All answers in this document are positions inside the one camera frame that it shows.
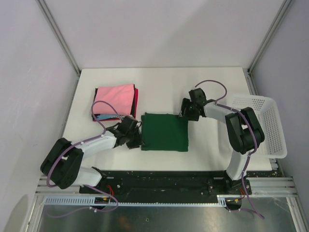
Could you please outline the green t shirt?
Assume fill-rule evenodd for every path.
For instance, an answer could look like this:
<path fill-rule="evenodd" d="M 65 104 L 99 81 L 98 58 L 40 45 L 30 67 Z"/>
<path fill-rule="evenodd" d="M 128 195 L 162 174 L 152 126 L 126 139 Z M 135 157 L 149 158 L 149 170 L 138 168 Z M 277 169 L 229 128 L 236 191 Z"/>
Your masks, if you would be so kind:
<path fill-rule="evenodd" d="M 187 152 L 188 120 L 173 114 L 150 114 L 141 116 L 143 151 Z"/>

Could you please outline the black printed t shirt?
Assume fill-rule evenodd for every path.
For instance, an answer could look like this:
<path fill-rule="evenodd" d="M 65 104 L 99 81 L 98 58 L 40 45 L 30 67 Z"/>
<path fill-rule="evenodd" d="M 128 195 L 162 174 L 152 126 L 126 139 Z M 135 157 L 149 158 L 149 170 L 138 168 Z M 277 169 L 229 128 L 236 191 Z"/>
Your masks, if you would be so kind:
<path fill-rule="evenodd" d="M 124 118 L 126 115 L 119 115 L 117 111 L 105 101 L 97 101 L 93 107 L 92 119 L 99 121 L 118 120 L 119 117 Z"/>

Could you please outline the red t shirt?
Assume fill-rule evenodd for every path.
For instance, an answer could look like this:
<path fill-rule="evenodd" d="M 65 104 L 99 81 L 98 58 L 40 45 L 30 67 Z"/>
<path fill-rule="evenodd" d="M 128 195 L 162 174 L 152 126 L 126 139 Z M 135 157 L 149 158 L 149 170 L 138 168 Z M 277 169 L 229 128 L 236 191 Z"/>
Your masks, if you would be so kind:
<path fill-rule="evenodd" d="M 137 114 L 138 96 L 139 96 L 139 90 L 137 88 L 134 88 L 134 97 L 131 107 L 131 115 L 133 117 L 136 117 Z"/>

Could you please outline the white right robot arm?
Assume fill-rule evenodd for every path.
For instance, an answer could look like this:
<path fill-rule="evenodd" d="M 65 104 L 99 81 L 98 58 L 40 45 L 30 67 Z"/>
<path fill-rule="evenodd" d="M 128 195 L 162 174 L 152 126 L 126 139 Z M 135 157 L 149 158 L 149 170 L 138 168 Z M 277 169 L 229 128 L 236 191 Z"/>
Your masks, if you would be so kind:
<path fill-rule="evenodd" d="M 230 163 L 225 170 L 223 189 L 234 194 L 244 183 L 247 167 L 252 154 L 265 140 L 265 134 L 250 107 L 237 110 L 211 99 L 207 100 L 201 88 L 189 91 L 190 98 L 182 100 L 180 116 L 189 121 L 198 121 L 208 117 L 226 125 L 228 139 L 233 148 Z"/>

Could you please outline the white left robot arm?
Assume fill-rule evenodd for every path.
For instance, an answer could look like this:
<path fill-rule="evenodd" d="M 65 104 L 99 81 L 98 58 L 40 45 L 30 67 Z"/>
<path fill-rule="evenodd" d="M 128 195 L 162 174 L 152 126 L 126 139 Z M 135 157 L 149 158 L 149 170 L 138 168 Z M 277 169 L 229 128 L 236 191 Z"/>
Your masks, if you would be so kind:
<path fill-rule="evenodd" d="M 143 144 L 140 126 L 140 121 L 126 116 L 121 122 L 105 128 L 100 135 L 75 143 L 65 138 L 58 139 L 40 167 L 47 177 L 46 185 L 60 189 L 87 185 L 94 192 L 102 193 L 107 187 L 103 179 L 105 174 L 96 167 L 82 167 L 82 161 L 122 145 L 129 149 L 140 147 Z"/>

